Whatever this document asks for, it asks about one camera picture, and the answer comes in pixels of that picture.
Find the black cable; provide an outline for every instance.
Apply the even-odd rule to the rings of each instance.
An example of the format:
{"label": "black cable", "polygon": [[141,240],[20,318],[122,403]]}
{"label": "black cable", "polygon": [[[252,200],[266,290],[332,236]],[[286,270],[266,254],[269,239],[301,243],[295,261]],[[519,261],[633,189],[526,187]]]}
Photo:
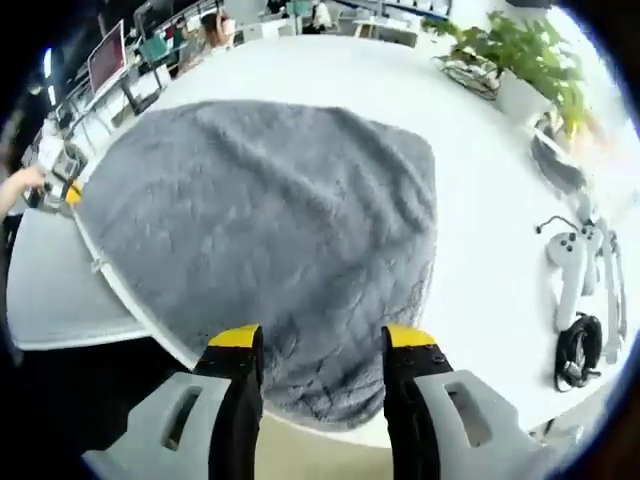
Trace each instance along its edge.
{"label": "black cable", "polygon": [[559,392],[568,391],[560,388],[560,380],[571,388],[582,388],[591,377],[600,376],[594,371],[602,353],[600,321],[593,315],[578,315],[580,318],[558,336],[554,380]]}
{"label": "black cable", "polygon": [[544,227],[546,227],[547,225],[549,225],[551,222],[553,222],[554,220],[562,220],[564,223],[566,223],[567,225],[569,225],[570,227],[572,227],[575,231],[578,231],[578,227],[576,227],[573,223],[571,223],[569,220],[567,220],[564,217],[561,217],[560,215],[554,215],[553,217],[551,217],[549,220],[547,220],[544,223],[541,223],[540,225],[536,226],[536,233],[542,233],[542,229]]}

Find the white plant pot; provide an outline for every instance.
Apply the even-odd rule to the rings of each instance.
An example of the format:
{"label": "white plant pot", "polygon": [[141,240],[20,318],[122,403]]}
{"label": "white plant pot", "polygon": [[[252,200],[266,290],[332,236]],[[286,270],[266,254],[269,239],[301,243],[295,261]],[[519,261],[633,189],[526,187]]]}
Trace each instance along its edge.
{"label": "white plant pot", "polygon": [[551,109],[549,99],[510,70],[505,70],[500,77],[496,104],[517,126],[534,126]]}

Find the computer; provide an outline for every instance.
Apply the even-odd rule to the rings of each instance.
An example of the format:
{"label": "computer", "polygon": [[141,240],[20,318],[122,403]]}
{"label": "computer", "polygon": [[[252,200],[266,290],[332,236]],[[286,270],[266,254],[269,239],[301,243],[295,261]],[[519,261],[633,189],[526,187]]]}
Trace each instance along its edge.
{"label": "computer", "polygon": [[124,49],[124,22],[120,20],[107,33],[87,60],[91,90],[95,94],[110,78],[122,75],[126,70]]}

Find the human hand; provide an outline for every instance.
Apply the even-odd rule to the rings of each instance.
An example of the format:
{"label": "human hand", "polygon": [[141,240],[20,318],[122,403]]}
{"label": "human hand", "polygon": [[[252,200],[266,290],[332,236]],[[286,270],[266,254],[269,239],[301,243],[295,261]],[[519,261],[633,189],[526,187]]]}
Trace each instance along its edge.
{"label": "human hand", "polygon": [[22,192],[27,188],[37,188],[38,190],[41,190],[44,188],[45,184],[44,174],[45,172],[42,167],[39,165],[33,165],[31,167],[18,170],[9,177],[8,182],[13,185],[19,194],[22,194]]}

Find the floor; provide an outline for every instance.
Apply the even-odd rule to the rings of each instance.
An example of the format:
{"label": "floor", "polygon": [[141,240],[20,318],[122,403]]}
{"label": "floor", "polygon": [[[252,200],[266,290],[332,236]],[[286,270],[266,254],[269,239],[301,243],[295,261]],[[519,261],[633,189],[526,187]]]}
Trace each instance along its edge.
{"label": "floor", "polygon": [[[594,424],[602,414],[608,387],[558,417],[544,435],[541,425],[532,435],[561,452],[574,447],[565,432],[571,427],[584,427],[583,441],[587,441]],[[351,445],[329,440],[292,428],[272,417],[262,420],[256,450],[256,479],[322,478],[353,480],[391,480],[393,463],[391,450]]]}

